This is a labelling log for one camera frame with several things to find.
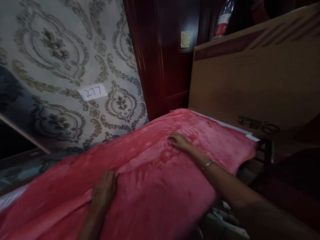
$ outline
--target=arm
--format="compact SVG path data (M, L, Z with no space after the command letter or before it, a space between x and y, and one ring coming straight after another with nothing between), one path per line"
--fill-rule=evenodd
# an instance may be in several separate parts
M168 138L174 139L170 145L188 153L199 168L211 161L183 135L173 133ZM313 230L271 205L218 164L212 163L202 172L235 211L252 239L318 238Z
M101 226L116 192L117 177L114 171L106 171L92 189L92 201L88 216L77 240L98 239Z

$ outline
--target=light switch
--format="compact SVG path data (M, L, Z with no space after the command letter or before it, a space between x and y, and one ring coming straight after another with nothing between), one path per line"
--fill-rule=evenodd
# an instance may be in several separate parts
M181 32L181 48L189 47L190 43L190 32Z

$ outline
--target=wallpaper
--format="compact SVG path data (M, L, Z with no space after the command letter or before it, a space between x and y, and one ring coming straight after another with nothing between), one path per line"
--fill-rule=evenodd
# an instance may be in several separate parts
M0 18L0 112L54 153L148 122L121 0L2 0ZM84 101L95 83L108 96Z

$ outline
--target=white label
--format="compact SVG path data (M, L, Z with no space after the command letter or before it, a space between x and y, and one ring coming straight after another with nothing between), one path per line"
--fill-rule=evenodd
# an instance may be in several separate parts
M102 83L86 86L85 88L78 90L78 92L80 93L83 100L85 101L89 101L95 98L104 97L108 95Z
M221 24L221 23L227 23L228 24L230 16L231 16L231 13L222 14L219 17L218 24Z

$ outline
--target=hand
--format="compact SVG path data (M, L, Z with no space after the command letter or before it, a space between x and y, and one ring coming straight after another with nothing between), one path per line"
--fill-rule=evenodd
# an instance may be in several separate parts
M102 174L99 182L92 189L91 207L93 211L107 211L116 193L117 177L113 170Z
M168 137L174 139L174 141L169 142L170 145L184 151L189 152L194 146L190 143L185 136L181 135L180 133L174 132L171 133Z

